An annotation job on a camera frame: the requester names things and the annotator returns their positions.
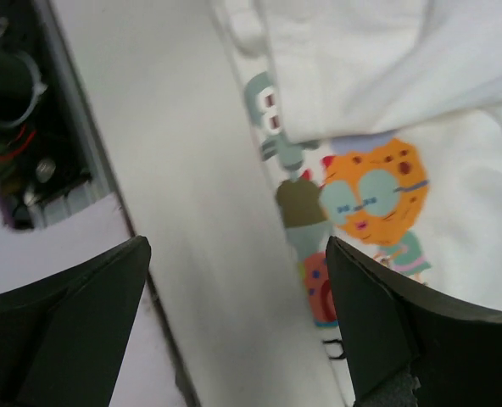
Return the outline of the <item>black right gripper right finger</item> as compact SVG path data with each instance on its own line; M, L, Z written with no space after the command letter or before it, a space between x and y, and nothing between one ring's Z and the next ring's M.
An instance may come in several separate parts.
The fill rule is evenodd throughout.
M502 406L502 311L401 276L337 237L326 262L358 406Z

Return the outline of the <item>white t-shirt with text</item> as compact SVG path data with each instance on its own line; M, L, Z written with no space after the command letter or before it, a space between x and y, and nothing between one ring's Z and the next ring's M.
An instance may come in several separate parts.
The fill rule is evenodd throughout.
M342 403L326 268L379 265L502 310L502 1L213 1Z

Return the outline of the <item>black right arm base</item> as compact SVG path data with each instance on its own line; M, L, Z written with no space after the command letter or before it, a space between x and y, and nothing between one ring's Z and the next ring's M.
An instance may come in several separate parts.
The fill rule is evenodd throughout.
M50 1L0 1L0 211L31 231L117 186Z

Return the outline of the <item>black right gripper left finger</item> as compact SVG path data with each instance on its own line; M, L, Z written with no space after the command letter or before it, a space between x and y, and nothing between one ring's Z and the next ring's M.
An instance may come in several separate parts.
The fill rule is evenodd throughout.
M138 236L0 294L0 406L101 407L112 399L151 259Z

